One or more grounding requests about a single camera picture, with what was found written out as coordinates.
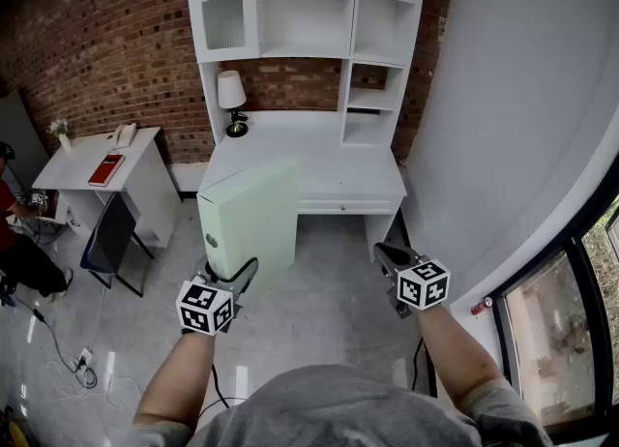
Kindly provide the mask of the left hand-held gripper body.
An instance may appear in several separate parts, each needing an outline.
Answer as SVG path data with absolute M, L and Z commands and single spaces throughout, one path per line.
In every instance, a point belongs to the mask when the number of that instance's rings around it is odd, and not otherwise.
M 176 299 L 176 310 L 181 328 L 208 336 L 227 333 L 231 322 L 244 309 L 240 304 L 246 291 L 230 291 L 224 280 L 216 277 L 216 283 L 206 285 L 192 274 L 183 282 Z

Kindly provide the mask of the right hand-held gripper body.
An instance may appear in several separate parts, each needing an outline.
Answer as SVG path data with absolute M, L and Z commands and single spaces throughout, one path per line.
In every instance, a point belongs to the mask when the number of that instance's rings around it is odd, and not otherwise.
M 397 266 L 388 291 L 390 304 L 400 319 L 415 311 L 428 310 L 441 305 L 448 296 L 451 271 L 438 259 L 419 255 L 415 266 Z

